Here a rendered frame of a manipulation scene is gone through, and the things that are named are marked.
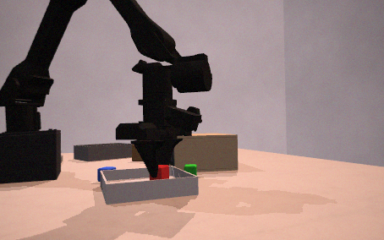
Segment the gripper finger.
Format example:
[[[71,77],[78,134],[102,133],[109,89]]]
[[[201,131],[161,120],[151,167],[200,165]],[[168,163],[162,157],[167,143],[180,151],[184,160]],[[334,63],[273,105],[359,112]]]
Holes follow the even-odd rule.
[[[159,152],[158,165],[169,165],[174,147],[183,139],[161,139],[166,140]]]
[[[159,152],[166,140],[157,141],[130,141],[139,152],[151,177],[157,177]]]

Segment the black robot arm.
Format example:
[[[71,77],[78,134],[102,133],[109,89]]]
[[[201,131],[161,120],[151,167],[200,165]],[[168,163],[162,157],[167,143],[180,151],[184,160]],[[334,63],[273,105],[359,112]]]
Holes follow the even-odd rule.
[[[49,66],[74,11],[87,0],[50,0],[26,59],[16,65],[0,89],[0,106],[5,106],[5,133],[39,131],[46,95],[53,84]],[[143,94],[210,91],[212,74],[205,53],[182,57],[175,49],[174,39],[151,20],[136,0],[110,0],[130,29],[131,37],[140,54],[158,61],[139,60],[132,71],[142,74]],[[162,66],[159,62],[172,65]],[[176,101],[168,105],[163,100],[158,115],[158,126],[167,123],[191,132],[202,123],[200,109],[190,106],[177,108]]]

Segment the small green block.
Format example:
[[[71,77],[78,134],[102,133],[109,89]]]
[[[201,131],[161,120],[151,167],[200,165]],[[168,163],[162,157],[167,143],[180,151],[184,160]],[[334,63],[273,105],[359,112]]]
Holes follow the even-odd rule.
[[[189,173],[191,173],[191,174],[197,176],[197,167],[196,167],[196,164],[185,165],[185,166],[184,166],[184,171],[189,172]]]

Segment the red block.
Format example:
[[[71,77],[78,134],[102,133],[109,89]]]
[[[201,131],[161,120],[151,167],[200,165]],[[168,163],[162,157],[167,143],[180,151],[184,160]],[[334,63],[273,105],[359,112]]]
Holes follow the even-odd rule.
[[[150,180],[169,179],[169,165],[158,165],[157,177],[151,177]]]

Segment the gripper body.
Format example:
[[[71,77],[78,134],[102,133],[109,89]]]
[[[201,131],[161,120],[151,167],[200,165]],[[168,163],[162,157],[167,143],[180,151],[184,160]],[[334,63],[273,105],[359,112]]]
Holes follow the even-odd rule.
[[[116,140],[157,141],[161,139],[177,139],[177,136],[192,136],[167,123],[167,126],[158,126],[158,115],[163,100],[168,100],[172,106],[173,94],[148,93],[143,94],[143,100],[138,100],[138,105],[143,106],[143,121],[138,123],[120,123],[116,128]]]

